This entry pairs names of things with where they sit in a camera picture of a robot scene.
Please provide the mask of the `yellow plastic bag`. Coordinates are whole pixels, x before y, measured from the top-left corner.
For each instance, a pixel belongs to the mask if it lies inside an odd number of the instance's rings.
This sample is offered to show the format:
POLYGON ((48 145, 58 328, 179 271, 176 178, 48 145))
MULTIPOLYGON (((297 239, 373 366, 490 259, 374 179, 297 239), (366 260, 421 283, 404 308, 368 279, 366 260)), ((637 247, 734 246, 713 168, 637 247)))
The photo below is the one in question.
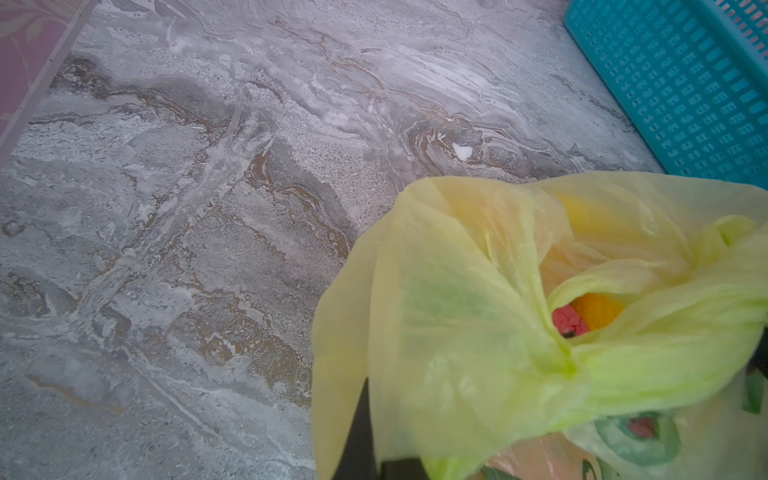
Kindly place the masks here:
POLYGON ((330 479, 368 380, 375 459, 431 479, 763 479, 767 193, 640 172, 410 184, 312 327, 330 479), (624 307, 590 332, 585 294, 624 307))

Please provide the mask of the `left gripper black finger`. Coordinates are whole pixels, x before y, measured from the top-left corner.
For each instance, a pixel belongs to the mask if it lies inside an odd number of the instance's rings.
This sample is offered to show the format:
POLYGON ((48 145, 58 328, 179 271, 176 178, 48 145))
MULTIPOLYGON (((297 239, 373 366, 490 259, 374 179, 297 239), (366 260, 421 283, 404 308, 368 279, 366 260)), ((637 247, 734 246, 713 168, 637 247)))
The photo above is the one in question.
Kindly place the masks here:
POLYGON ((379 463, 374 455, 368 380, 355 409, 341 459, 333 480, 427 480, 418 458, 379 463))

